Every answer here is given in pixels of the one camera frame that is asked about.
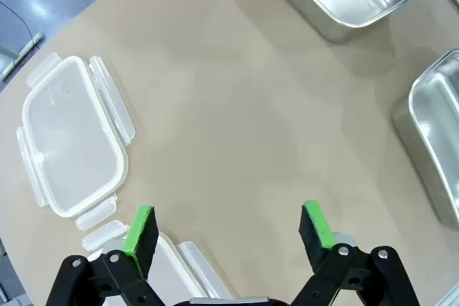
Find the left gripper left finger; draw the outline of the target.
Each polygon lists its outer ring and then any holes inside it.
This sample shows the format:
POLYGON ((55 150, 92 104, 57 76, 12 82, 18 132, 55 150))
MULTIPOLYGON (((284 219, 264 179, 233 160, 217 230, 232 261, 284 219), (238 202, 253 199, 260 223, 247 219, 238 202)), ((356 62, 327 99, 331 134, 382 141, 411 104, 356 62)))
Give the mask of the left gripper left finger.
POLYGON ((127 305, 163 305, 147 281, 157 241, 154 207, 140 206, 122 249, 91 262, 80 255, 62 261, 46 304, 103 305, 120 296, 127 305))

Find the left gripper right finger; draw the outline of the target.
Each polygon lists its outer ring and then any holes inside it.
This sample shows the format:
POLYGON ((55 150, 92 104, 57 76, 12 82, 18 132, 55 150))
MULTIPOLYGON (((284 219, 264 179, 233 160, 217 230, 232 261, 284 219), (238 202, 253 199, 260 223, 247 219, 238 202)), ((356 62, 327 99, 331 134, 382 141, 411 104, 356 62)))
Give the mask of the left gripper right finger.
POLYGON ((305 201, 299 234, 313 275, 293 305, 332 305, 342 290, 354 291, 363 305, 419 305, 397 251, 378 246, 370 253, 339 243, 317 201, 305 201))

